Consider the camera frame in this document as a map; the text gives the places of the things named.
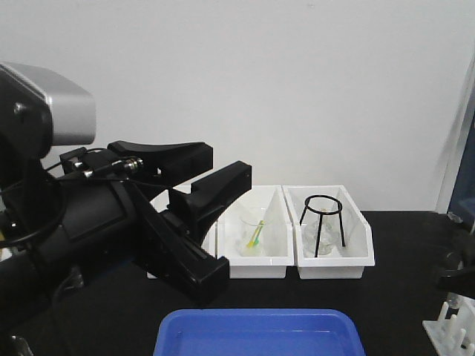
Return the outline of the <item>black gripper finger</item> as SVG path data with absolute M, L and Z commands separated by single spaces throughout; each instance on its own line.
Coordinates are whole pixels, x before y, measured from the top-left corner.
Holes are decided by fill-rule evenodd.
M 204 142 L 146 145 L 116 141 L 108 149 L 120 157 L 143 161 L 133 179 L 157 185 L 178 185 L 213 168 L 213 148 Z
M 207 304 L 229 286 L 229 261 L 206 252 L 191 238 L 184 219 L 158 212 L 141 190 L 129 185 L 140 237 L 134 263 L 157 279 Z

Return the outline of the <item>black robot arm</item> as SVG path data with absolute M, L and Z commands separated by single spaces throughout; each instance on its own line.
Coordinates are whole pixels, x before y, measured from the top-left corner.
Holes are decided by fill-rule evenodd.
M 1 64 L 1 330 L 69 287 L 123 263 L 200 299 L 227 284 L 229 261 L 203 241 L 252 185 L 237 161 L 213 168 L 203 142 L 116 141 L 93 148 L 96 105 L 43 67 Z

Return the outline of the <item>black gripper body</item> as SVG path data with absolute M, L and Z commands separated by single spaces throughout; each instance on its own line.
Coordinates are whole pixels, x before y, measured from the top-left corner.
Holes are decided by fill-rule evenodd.
M 252 182 L 251 166 L 241 161 L 219 170 L 212 168 L 178 185 L 142 182 L 132 175 L 143 161 L 120 157 L 108 147 L 69 151 L 61 155 L 60 162 L 64 173 L 58 182 L 65 195 L 65 213 L 47 241 L 47 265 L 54 277 L 75 271 L 92 280 L 121 263 L 134 263 L 140 230 L 130 184 L 161 212 L 169 204 L 170 189 L 189 194 L 192 184 L 214 188 L 230 206 Z

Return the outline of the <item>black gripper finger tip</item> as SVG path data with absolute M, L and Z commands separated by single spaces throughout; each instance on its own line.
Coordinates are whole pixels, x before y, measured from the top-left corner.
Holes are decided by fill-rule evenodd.
M 456 231 L 451 237 L 451 247 L 437 266 L 435 286 L 474 299 L 474 235 L 465 230 Z

